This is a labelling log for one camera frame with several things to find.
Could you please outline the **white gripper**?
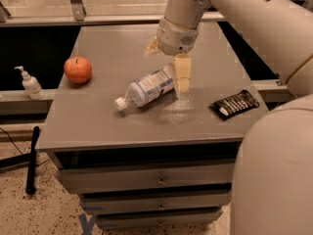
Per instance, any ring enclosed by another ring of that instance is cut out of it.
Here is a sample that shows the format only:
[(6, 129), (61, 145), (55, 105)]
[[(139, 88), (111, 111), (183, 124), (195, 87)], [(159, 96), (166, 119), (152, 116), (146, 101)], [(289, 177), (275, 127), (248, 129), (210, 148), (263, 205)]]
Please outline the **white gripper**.
[(161, 18), (158, 23), (156, 37), (154, 37), (144, 51), (146, 57), (151, 57), (160, 52), (165, 55), (175, 56), (173, 60), (175, 90), (178, 94), (187, 93), (190, 87), (191, 58), (190, 52), (198, 31), (177, 26), (166, 18)]

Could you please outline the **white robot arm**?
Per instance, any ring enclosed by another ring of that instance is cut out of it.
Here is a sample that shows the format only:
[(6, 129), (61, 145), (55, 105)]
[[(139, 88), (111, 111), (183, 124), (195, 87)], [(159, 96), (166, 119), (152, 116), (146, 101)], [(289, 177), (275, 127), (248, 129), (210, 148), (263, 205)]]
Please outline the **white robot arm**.
[(150, 46), (173, 57), (177, 93), (189, 89), (187, 54), (208, 7), (276, 75), (254, 84), (280, 104), (237, 154), (231, 235), (313, 235), (313, 14), (290, 0), (168, 0)]

